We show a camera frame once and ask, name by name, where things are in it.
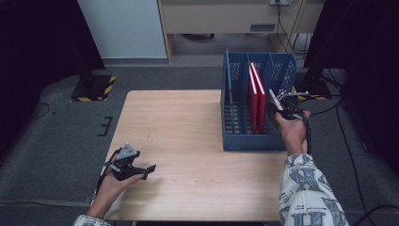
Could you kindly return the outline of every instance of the person's left hand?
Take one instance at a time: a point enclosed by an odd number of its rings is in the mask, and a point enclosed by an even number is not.
[[[114,174],[111,171],[112,169],[108,168],[106,175],[101,183],[100,189],[97,193],[96,199],[93,204],[88,209],[86,213],[87,216],[94,218],[104,218],[105,214],[111,208],[112,203],[118,198],[120,193],[128,186],[131,186],[138,180],[140,180],[144,175],[138,174],[132,177],[127,178],[123,181],[118,181]]]

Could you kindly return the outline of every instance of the white wall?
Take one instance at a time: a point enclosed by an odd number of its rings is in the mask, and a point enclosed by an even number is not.
[[[157,0],[78,0],[102,58],[167,58]]]

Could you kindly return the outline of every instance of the table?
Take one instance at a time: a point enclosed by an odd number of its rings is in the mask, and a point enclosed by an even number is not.
[[[279,220],[286,152],[224,152],[220,118],[220,90],[130,91],[107,159],[130,143],[141,151],[136,167],[157,168],[127,188],[106,218]]]

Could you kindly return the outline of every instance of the blue plastic basket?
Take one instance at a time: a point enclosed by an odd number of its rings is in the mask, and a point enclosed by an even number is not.
[[[292,54],[229,53],[223,64],[220,108],[222,116],[223,149],[225,151],[285,151],[281,136],[269,128],[264,115],[265,134],[251,134],[247,106],[249,62],[254,62],[265,90],[280,95],[291,92],[296,75]]]

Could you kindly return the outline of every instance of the patterned sleeve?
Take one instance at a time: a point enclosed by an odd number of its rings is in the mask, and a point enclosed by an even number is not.
[[[349,225],[325,175],[308,154],[293,154],[285,161],[279,216],[281,225]]]

